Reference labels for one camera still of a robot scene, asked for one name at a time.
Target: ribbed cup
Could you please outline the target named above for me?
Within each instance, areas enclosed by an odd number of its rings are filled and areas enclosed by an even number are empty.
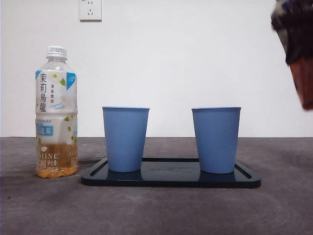
[[[103,107],[108,167],[132,172],[141,167],[149,108]]]
[[[234,171],[240,107],[192,109],[201,170]]]

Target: concrete floor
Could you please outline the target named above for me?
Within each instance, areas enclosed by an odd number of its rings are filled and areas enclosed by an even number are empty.
[[[105,154],[79,138],[79,170],[35,174],[35,139],[1,138],[1,234],[313,234],[313,139],[241,138],[237,160],[260,188],[88,187],[80,175]],[[147,138],[145,157],[197,157],[194,138]]]

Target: tray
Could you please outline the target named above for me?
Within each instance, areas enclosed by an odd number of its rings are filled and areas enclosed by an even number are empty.
[[[143,158],[141,169],[119,173],[108,169],[107,158],[89,168],[81,177],[87,186],[257,188],[261,179],[239,162],[229,174],[200,170],[198,158]]]

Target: electrical outlet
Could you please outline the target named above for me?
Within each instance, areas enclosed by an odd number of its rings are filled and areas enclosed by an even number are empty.
[[[79,0],[80,21],[101,21],[102,0]]]

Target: bottle cap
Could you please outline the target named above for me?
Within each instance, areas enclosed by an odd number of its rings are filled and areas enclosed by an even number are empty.
[[[59,57],[67,58],[67,50],[64,47],[49,46],[47,57],[49,56],[59,56]]]

